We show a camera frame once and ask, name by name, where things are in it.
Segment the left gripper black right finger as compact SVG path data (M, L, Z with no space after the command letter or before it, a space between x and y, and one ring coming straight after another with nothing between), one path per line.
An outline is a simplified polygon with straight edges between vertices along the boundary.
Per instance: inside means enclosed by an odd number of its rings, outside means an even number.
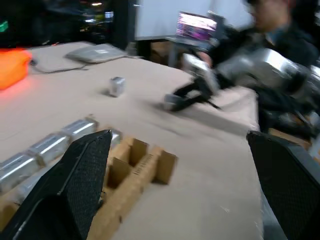
M320 164L287 139L249 131L260 186L287 240L320 240Z

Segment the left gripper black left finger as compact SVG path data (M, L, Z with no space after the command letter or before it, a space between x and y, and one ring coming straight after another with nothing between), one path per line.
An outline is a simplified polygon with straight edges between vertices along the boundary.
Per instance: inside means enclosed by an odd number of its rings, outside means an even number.
M35 184L0 240L86 240L102 193L109 129L74 141Z

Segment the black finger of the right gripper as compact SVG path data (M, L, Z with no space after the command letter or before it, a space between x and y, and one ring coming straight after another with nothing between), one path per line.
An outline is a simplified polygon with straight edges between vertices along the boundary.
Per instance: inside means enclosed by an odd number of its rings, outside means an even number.
M203 96L196 96L196 97L192 97L192 98L177 97L174 100L173 106L171 107L170 110L172 112L179 112L179 111L187 109L188 107L192 106L193 104L206 103L207 101L208 101L208 99Z
M177 88L173 93L173 98L196 98L201 97L200 88L196 83L189 83Z

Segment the cardboard divider tray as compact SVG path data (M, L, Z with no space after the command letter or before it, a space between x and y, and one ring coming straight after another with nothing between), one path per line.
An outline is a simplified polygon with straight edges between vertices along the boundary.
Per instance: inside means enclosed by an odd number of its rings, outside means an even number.
M95 120L90 116L82 119ZM95 133L111 129L114 128L98 122ZM32 176L45 174L64 153L47 164L43 164L32 153L41 165L40 170ZM176 163L177 157L163 148L150 147L139 139L123 135L118 145L109 148L102 192L86 240L111 240L149 183L169 184ZM24 181L0 194L0 233L21 205L17 204L17 189Z

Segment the grey metal desk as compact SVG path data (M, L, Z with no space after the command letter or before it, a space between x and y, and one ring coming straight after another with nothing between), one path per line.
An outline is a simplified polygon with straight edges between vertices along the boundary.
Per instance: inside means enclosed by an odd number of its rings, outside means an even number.
M190 38L182 38L177 36L167 36L165 40L171 43L171 47L168 54L168 66L174 68L178 60L179 50L187 52L191 51L207 51L211 47L216 47L219 44L219 40L211 38L209 41L200 41Z

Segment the open laptop with bright screen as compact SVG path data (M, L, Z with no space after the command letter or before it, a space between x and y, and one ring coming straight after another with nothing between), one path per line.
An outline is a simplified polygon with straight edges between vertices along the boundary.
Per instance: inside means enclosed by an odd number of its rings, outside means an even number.
M175 35L177 37L208 42L216 33L216 20L199 14L180 11Z

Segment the single silver cell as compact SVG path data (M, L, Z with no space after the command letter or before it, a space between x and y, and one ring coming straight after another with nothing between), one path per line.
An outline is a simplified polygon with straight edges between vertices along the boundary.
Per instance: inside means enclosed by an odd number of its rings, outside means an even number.
M124 77L113 77L110 79L109 84L109 95L117 98L124 93L125 90L125 78Z

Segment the dark robot body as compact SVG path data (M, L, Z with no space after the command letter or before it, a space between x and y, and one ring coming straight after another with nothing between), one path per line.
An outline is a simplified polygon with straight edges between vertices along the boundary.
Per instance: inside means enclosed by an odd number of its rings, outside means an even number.
M320 68L302 68L283 89L256 87L258 125L262 133L276 129L305 140L320 134L320 123L307 119L320 117Z

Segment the flat grey device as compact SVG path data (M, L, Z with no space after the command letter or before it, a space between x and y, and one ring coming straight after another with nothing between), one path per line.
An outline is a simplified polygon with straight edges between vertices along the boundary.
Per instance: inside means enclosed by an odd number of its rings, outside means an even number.
M115 59L127 57L126 51L111 44L98 44L73 50L65 55L66 58L88 64L100 64Z

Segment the person in dark jacket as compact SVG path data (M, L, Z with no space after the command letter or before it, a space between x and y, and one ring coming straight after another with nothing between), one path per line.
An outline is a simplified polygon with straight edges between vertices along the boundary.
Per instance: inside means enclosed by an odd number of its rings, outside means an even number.
M307 0L244 0L253 17L253 26L220 41L218 46L201 52L200 58L211 68L236 54L248 54L258 48L270 48L285 58L309 67L319 57L316 37L311 33L317 2Z

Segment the orange object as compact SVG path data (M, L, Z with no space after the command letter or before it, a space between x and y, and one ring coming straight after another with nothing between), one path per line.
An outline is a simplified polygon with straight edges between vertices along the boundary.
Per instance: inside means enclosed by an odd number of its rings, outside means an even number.
M0 91L23 80L29 71L30 52L22 48L0 48Z

